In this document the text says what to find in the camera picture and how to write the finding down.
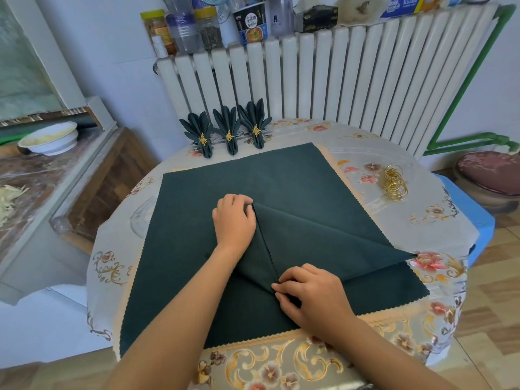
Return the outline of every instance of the dark green napkin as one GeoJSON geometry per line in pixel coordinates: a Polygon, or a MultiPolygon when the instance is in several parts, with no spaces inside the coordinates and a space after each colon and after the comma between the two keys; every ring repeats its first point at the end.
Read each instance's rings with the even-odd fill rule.
{"type": "Polygon", "coordinates": [[[216,246],[211,212],[226,193],[254,199],[257,228],[224,290],[205,347],[297,328],[272,282],[309,262],[336,274],[357,315],[428,295],[313,144],[165,174],[121,328],[124,354],[216,246]]]}

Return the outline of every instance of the yellow lid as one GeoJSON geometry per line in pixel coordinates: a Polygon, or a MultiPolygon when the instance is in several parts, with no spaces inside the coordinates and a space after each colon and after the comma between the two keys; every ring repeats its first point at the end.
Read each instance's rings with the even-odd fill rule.
{"type": "Polygon", "coordinates": [[[197,19],[208,19],[217,16],[217,8],[214,6],[205,6],[204,8],[195,10],[195,17],[197,19]]]}
{"type": "Polygon", "coordinates": [[[162,9],[154,9],[153,11],[141,12],[140,15],[143,20],[164,18],[164,11],[162,9]]]}

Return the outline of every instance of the floor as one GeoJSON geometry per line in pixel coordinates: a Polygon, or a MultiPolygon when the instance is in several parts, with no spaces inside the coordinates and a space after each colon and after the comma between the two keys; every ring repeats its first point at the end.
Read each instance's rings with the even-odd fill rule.
{"type": "MultiPolygon", "coordinates": [[[[520,390],[520,209],[497,215],[495,237],[469,272],[456,339],[433,369],[461,390],[520,390]]],[[[97,390],[111,349],[0,371],[0,390],[97,390]]]]}

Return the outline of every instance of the floral tablecloth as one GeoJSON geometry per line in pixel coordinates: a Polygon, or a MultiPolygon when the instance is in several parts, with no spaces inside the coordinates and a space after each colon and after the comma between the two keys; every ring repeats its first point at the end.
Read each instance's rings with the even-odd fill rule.
{"type": "MultiPolygon", "coordinates": [[[[265,150],[313,142],[326,147],[367,212],[394,247],[418,253],[408,262],[430,290],[418,314],[374,325],[374,330],[409,354],[426,361],[449,345],[466,295],[466,264],[478,231],[452,202],[442,182],[401,147],[358,128],[308,119],[273,121],[264,132],[265,150]],[[398,165],[408,196],[392,201],[380,179],[388,165],[398,165]]],[[[231,157],[224,138],[214,141],[213,157],[195,146],[159,164],[130,192],[98,231],[87,273],[88,324],[112,342],[114,316],[148,229],[162,175],[258,153],[251,137],[238,134],[239,151],[231,157]]],[[[296,332],[248,347],[205,350],[194,388],[314,389],[370,388],[342,356],[315,337],[296,332]]]]}

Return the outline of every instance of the white radiator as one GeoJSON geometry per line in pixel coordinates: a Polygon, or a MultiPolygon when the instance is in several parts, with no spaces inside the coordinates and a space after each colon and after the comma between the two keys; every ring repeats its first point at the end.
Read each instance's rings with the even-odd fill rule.
{"type": "Polygon", "coordinates": [[[372,131],[420,158],[491,25],[496,4],[460,5],[373,26],[231,45],[160,63],[180,118],[260,98],[274,120],[372,131]]]}

